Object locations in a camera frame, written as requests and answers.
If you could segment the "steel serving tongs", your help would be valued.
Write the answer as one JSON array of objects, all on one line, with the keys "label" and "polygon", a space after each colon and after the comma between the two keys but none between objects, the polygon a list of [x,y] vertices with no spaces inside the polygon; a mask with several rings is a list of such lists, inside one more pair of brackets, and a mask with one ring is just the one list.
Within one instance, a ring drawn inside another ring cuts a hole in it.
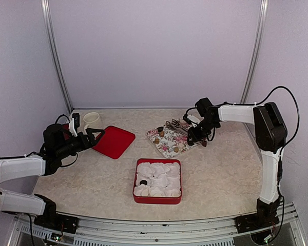
[{"label": "steel serving tongs", "polygon": [[[190,127],[192,127],[192,125],[187,124],[182,118],[180,118],[180,119],[172,119],[170,121],[166,121],[165,127],[172,130],[175,133],[180,134],[184,138],[187,144],[187,131]],[[202,142],[197,142],[193,146],[195,146],[196,144],[199,144],[203,147],[207,147],[208,141],[206,140]]]}]

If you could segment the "white round chocolate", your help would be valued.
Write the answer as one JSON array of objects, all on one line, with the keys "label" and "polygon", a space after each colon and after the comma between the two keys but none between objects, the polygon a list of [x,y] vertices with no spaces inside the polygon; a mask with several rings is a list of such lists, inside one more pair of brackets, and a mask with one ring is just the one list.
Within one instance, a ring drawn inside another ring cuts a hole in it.
[{"label": "white round chocolate", "polygon": [[149,190],[148,190],[148,189],[143,190],[143,191],[141,192],[141,196],[143,196],[143,197],[149,196]]}]

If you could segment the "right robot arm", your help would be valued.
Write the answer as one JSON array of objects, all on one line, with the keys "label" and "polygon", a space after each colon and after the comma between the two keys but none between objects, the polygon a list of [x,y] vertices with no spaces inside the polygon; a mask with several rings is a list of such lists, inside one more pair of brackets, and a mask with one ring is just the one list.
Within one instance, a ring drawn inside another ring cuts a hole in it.
[{"label": "right robot arm", "polygon": [[239,231],[272,226],[279,223],[277,209],[283,196],[280,193],[283,151],[290,143],[282,115],[274,102],[265,99],[253,104],[232,104],[224,102],[213,105],[208,98],[196,102],[196,109],[202,120],[192,119],[187,113],[183,119],[191,127],[187,132],[187,143],[192,146],[203,140],[212,141],[215,130],[221,122],[241,122],[255,128],[255,141],[262,156],[262,188],[257,200],[256,212],[236,217]]}]

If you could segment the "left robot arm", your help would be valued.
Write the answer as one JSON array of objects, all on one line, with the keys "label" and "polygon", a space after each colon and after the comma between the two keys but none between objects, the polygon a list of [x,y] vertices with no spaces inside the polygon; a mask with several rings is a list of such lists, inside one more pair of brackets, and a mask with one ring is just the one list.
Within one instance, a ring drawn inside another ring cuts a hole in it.
[{"label": "left robot arm", "polygon": [[[104,134],[103,129],[87,128],[85,133],[78,133],[73,126],[65,129],[62,124],[51,124],[43,132],[44,144],[38,153],[0,157],[0,184],[29,176],[52,175],[62,167],[63,159],[96,146]],[[41,195],[0,189],[0,212],[31,214],[51,228],[62,222],[55,202]]]}]

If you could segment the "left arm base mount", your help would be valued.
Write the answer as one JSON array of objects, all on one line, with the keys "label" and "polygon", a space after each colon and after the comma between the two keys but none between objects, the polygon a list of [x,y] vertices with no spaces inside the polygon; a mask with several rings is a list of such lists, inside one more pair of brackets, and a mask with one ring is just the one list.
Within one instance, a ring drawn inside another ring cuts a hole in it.
[{"label": "left arm base mount", "polygon": [[55,214],[53,217],[41,215],[35,217],[34,224],[63,233],[75,234],[79,224],[79,219],[74,216],[63,214]]}]

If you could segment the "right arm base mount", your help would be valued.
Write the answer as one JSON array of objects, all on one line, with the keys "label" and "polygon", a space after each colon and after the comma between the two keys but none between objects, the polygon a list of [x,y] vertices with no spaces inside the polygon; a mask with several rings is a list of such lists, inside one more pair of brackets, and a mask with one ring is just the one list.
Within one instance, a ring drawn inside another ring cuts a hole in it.
[{"label": "right arm base mount", "polygon": [[270,218],[263,218],[259,217],[256,213],[237,216],[235,218],[238,233],[245,233],[262,228],[267,228],[272,226],[273,224],[278,224],[279,222],[280,221],[277,215]]}]

